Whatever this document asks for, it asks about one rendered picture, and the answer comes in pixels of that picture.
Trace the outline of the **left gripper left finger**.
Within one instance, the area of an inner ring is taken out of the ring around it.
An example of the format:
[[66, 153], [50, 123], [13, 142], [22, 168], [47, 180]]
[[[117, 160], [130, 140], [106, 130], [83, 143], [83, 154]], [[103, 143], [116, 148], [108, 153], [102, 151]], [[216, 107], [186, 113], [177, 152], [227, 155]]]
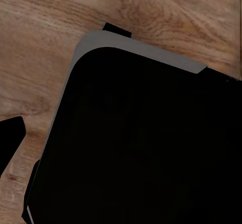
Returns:
[[0, 122], [0, 176], [26, 135], [21, 116]]

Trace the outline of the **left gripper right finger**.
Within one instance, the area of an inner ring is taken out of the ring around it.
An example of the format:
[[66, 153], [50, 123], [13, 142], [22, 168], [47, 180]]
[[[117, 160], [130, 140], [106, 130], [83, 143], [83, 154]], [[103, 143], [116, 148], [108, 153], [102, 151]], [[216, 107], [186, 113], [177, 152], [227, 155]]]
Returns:
[[226, 134], [242, 156], [242, 118], [230, 116]]

